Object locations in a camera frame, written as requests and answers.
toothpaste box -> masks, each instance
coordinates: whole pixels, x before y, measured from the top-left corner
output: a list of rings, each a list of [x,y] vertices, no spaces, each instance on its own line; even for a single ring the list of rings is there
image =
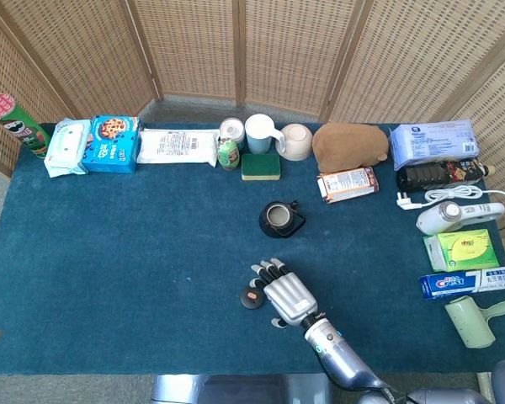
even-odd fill
[[[505,267],[426,275],[419,283],[425,299],[501,290],[505,289]]]
[[[140,120],[130,116],[94,117],[82,156],[83,166],[88,171],[134,173],[141,144],[140,126]]]
[[[439,233],[424,237],[434,271],[487,269],[499,266],[487,229]]]
[[[398,125],[391,132],[395,170],[425,162],[477,157],[479,147],[469,120]]]

dark bottle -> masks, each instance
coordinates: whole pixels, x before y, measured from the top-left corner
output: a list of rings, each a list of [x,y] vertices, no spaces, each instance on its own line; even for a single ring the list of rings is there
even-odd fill
[[[485,166],[475,158],[459,162],[430,162],[401,168],[396,172],[396,184],[403,192],[426,191],[470,185],[494,172],[494,166]]]

white plastic bag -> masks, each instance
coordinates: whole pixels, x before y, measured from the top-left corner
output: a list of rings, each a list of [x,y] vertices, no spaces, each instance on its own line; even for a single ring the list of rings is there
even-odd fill
[[[170,162],[208,162],[217,164],[218,129],[207,130],[141,130],[140,164]]]

snack package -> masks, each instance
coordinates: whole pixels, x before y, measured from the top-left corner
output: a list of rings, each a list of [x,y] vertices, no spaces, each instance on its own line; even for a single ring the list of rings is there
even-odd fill
[[[323,200],[332,204],[339,200],[378,192],[378,180],[372,167],[357,168],[316,177]]]
[[[90,135],[90,127],[90,120],[65,119],[56,124],[44,160],[51,178],[88,173],[81,160]]]
[[[215,167],[218,137],[218,129],[144,129],[137,161],[144,164],[207,162]]]
[[[391,132],[395,171],[425,162],[459,161],[479,156],[470,120],[398,125]]]
[[[94,117],[82,157],[84,167],[102,173],[134,173],[141,141],[140,127],[141,122],[135,117]]]

white wipes pack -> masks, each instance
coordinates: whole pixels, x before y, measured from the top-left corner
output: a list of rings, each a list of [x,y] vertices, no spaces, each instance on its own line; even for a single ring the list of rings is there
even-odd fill
[[[391,132],[395,170],[425,162],[477,157],[479,147],[469,120],[398,125]]]
[[[90,120],[65,119],[56,124],[45,157],[45,167],[51,178],[88,172],[81,160],[90,134],[90,126]]]
[[[217,164],[218,129],[207,130],[141,130],[140,164],[172,162],[207,162]]]

